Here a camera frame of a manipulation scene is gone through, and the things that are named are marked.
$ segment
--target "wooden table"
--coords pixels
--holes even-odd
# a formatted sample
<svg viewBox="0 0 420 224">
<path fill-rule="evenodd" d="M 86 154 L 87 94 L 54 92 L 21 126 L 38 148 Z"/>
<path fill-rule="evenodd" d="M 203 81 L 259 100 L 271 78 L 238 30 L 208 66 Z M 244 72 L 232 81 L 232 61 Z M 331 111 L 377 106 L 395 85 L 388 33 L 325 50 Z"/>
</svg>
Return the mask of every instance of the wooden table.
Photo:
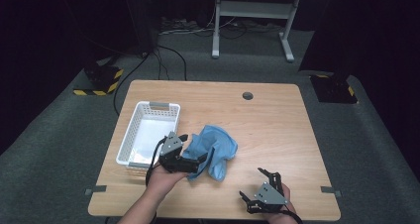
<svg viewBox="0 0 420 224">
<path fill-rule="evenodd" d="M 246 100 L 244 92 L 254 98 Z M 253 199 L 268 181 L 258 171 L 278 171 L 291 189 L 291 201 L 303 220 L 340 219 L 331 186 L 299 88 L 293 84 L 145 81 L 131 83 L 96 185 L 89 213 L 122 216 L 145 190 L 142 178 L 116 163 L 121 142 L 139 101 L 176 103 L 181 107 L 177 134 L 199 134 L 206 124 L 225 129 L 238 143 L 225 180 L 204 171 L 179 182 L 160 205 L 157 216 L 170 218 L 262 219 L 249 214 L 239 190 Z"/>
</svg>

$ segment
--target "human hand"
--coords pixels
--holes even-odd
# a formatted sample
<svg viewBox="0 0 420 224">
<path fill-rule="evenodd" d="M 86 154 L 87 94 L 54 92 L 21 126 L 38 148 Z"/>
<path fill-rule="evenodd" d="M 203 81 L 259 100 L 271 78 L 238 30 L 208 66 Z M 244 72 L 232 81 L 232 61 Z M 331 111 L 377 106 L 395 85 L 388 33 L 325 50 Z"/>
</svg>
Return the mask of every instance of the human hand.
<svg viewBox="0 0 420 224">
<path fill-rule="evenodd" d="M 187 172 L 168 172 L 157 164 L 152 171 L 145 193 L 153 195 L 158 200 L 163 200 L 176 183 L 187 176 Z"/>
<path fill-rule="evenodd" d="M 296 213 L 293 204 L 290 200 L 290 188 L 286 186 L 286 184 L 282 183 L 281 187 L 283 188 L 284 197 L 288 201 L 286 205 L 283 205 L 280 210 L 289 210 L 291 212 Z M 280 213 L 263 213 L 263 219 L 265 219 L 269 224 L 295 224 L 296 221 L 288 215 L 280 214 Z"/>
</svg>

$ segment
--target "metal stand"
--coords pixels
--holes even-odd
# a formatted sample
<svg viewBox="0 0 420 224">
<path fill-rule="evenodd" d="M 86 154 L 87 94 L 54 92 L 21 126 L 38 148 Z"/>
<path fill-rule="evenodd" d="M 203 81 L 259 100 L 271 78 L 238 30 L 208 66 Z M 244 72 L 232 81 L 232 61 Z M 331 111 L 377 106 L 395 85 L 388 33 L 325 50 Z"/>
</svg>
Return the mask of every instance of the metal stand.
<svg viewBox="0 0 420 224">
<path fill-rule="evenodd" d="M 219 52 L 219 27 L 221 16 L 250 17 L 250 18 L 272 18 L 287 19 L 284 32 L 279 33 L 284 54 L 289 62 L 294 62 L 293 53 L 287 40 L 294 16 L 297 11 L 299 0 L 294 0 L 292 4 L 274 4 L 258 2 L 236 2 L 216 0 L 216 23 L 213 33 L 212 57 L 218 58 Z"/>
</svg>

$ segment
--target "yellow and black tape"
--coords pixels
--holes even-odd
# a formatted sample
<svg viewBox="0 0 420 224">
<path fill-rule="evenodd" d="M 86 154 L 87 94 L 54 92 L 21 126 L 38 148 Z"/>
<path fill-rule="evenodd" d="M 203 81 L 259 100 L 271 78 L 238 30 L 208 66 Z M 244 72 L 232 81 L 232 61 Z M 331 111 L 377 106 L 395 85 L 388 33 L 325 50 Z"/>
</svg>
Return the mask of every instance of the yellow and black tape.
<svg viewBox="0 0 420 224">
<path fill-rule="evenodd" d="M 75 95 L 96 95 L 96 96 L 104 96 L 107 94 L 111 94 L 114 92 L 114 90 L 117 88 L 118 81 L 121 78 L 121 75 L 123 74 L 124 69 L 119 69 L 111 81 L 111 84 L 105 88 L 105 89 L 92 89 L 92 88 L 86 88 L 86 89 L 73 89 L 73 93 Z"/>
</svg>

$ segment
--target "black strap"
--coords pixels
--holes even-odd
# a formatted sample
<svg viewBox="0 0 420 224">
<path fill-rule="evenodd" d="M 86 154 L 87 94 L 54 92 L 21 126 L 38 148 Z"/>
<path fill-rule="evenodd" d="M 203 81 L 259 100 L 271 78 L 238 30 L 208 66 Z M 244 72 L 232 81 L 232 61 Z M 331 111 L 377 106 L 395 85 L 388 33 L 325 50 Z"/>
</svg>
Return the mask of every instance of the black strap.
<svg viewBox="0 0 420 224">
<path fill-rule="evenodd" d="M 296 213 L 294 213 L 294 212 L 292 212 L 292 211 L 289 211 L 289 210 L 280 210 L 279 211 L 279 213 L 282 213 L 282 214 L 284 214 L 284 215 L 288 215 L 288 216 L 291 216 L 291 217 L 293 217 L 293 219 L 298 223 L 298 224 L 302 224 L 303 222 L 302 222 L 302 219 L 300 219 L 300 217 L 296 214 Z"/>
</svg>

